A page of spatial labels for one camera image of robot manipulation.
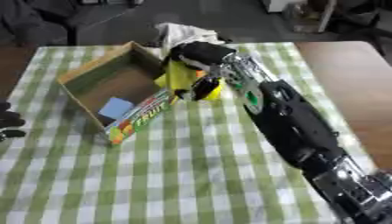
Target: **yellow object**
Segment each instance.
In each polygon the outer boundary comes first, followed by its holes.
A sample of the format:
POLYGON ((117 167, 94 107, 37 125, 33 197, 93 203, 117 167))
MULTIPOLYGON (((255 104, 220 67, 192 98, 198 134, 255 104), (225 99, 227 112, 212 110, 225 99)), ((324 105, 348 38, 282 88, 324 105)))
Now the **yellow object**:
MULTIPOLYGON (((192 84, 205 75, 206 72, 192 70, 186 67, 183 62, 170 61, 166 68, 166 86, 172 92, 176 89, 190 90, 192 84)), ((156 83, 159 82, 162 84, 163 81, 159 79, 156 80, 156 83)), ((220 85, 203 100, 213 101, 218 99, 222 89, 221 85, 222 82, 220 82, 220 85)))
POLYGON ((155 84, 159 85, 161 88, 164 88, 166 86, 166 74, 162 74, 161 76, 159 76, 159 78, 157 78, 156 80, 154 80, 155 84))

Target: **blue card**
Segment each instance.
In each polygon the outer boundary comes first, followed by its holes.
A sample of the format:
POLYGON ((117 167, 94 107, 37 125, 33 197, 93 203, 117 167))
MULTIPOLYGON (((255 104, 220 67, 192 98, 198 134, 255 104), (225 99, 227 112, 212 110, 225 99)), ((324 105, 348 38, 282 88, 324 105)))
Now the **blue card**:
POLYGON ((130 101, 125 101, 120 98, 112 97, 108 102, 101 108, 98 114, 107 116, 117 120, 121 118, 123 114, 133 109, 135 106, 130 101))

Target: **chair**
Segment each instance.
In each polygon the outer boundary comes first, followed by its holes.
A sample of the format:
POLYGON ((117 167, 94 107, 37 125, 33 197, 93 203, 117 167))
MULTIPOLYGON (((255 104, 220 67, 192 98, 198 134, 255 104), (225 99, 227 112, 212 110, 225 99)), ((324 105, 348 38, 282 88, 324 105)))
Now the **chair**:
POLYGON ((122 14, 131 11, 128 5, 79 5, 75 8, 75 12, 70 17, 52 13, 47 10, 36 9, 39 15, 47 22, 61 25, 66 29, 66 43, 69 46, 78 45, 78 35, 83 29, 100 23, 108 22, 113 18, 117 18, 122 14))
POLYGON ((350 9, 337 7, 328 30, 339 34, 338 40, 364 40, 372 44, 383 56, 381 38, 392 39, 392 24, 388 17, 392 12, 382 9, 382 1, 359 1, 350 9))

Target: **robotic arm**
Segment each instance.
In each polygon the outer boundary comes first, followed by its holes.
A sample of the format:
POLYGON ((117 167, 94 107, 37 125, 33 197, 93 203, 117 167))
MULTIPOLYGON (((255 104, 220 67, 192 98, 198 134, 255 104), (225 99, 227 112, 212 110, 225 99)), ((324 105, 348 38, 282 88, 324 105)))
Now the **robotic arm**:
POLYGON ((339 133, 287 82, 254 59, 220 45, 178 45, 170 57, 208 72, 193 84, 193 100, 208 95, 224 78, 282 159, 302 171, 342 222, 392 223, 392 175, 367 175, 339 147, 339 133))

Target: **table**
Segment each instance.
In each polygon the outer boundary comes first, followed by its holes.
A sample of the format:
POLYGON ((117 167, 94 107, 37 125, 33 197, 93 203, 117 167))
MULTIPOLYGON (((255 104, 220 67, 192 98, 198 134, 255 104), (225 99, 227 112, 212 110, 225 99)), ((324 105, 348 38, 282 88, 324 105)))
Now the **table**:
MULTIPOLYGON (((372 166, 293 44, 232 47, 301 90, 340 131, 342 146, 364 168, 372 166)), ((0 222, 333 221, 230 91, 217 102, 178 102, 119 148, 96 144, 99 137, 53 81, 104 51, 38 50, 10 98, 30 135, 0 150, 0 222)))
POLYGON ((36 48, 0 47, 0 99, 5 99, 17 85, 36 48))
MULTIPOLYGON (((392 169, 390 65, 364 42, 297 43, 297 47, 376 164, 392 169)), ((35 50, 0 49, 0 99, 11 93, 35 50)))

